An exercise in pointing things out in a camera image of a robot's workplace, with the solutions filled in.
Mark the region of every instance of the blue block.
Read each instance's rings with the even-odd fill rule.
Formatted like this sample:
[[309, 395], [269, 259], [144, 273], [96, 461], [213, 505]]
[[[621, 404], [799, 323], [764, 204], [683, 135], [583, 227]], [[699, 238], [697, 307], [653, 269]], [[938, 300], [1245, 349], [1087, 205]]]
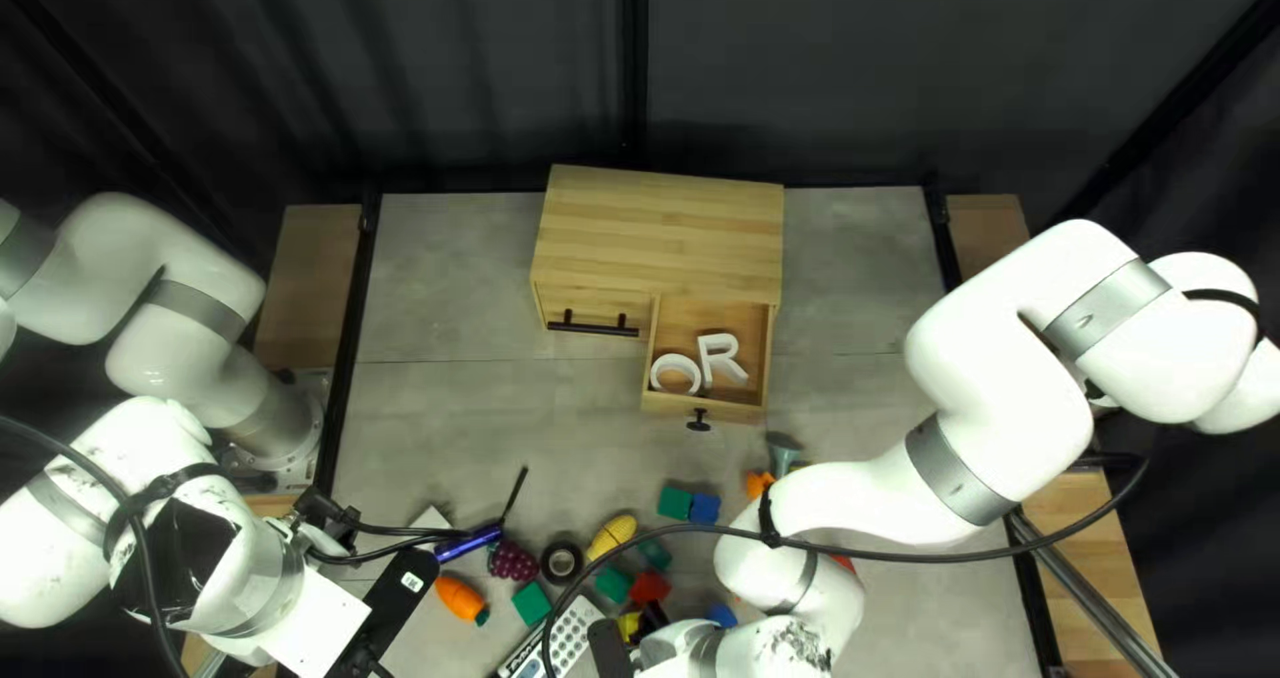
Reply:
[[733, 615], [733, 610], [722, 603], [708, 608], [705, 618], [713, 623], [719, 623], [721, 628], [732, 628], [737, 626], [737, 617]]
[[719, 521], [719, 496], [694, 494], [694, 503], [689, 507], [689, 522], [714, 526], [717, 521]]

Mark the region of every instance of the qr code label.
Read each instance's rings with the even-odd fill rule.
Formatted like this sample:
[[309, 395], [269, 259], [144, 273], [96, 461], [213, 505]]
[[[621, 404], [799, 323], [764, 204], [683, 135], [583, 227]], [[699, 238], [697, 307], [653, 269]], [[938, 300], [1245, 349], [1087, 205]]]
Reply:
[[422, 579], [412, 573], [406, 573], [401, 576], [401, 583], [415, 594], [422, 590]]

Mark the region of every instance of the black bar handle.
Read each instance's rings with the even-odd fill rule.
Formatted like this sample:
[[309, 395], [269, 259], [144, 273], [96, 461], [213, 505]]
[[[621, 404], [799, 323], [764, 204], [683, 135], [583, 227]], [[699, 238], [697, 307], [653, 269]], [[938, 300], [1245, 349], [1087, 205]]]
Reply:
[[548, 330], [567, 330], [571, 334], [596, 334], [600, 336], [623, 336], [627, 339], [640, 338], [640, 327], [627, 326], [627, 313], [618, 312], [617, 326], [593, 326], [590, 324], [575, 324], [573, 310], [564, 310], [563, 321], [548, 321]]

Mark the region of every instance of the closed drawer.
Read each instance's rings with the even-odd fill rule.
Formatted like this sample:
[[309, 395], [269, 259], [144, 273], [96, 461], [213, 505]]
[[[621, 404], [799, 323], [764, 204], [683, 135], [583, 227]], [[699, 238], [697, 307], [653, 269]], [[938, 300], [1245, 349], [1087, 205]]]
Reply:
[[[548, 283], [536, 283], [534, 290], [538, 292], [538, 306], [543, 312], [544, 326], [640, 340], [649, 338], [653, 303], [649, 293], [558, 287]], [[567, 326], [566, 310], [571, 311]], [[623, 330], [618, 329], [620, 321], [628, 335], [623, 335]]]
[[[649, 334], [648, 361], [640, 386], [640, 406], [657, 413], [692, 417], [696, 408], [705, 408], [708, 422], [760, 423], [768, 406], [769, 354], [773, 351], [773, 320], [776, 306], [745, 302], [700, 301], [692, 297], [657, 296]], [[727, 376], [716, 374], [710, 389], [696, 395], [682, 390], [689, 384], [663, 381], [669, 391], [654, 390], [649, 384], [649, 370], [654, 359], [668, 353], [678, 353], [700, 362], [698, 336], [732, 334], [737, 339], [737, 365], [746, 371], [746, 385], [737, 386]]]

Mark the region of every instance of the black tape roll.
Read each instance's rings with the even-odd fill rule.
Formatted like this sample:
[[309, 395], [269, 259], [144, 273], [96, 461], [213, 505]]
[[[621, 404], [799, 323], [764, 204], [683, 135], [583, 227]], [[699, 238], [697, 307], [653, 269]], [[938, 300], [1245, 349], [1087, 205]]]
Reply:
[[543, 551], [539, 564], [543, 578], [553, 586], [563, 586], [582, 572], [582, 551], [568, 541], [556, 541]]

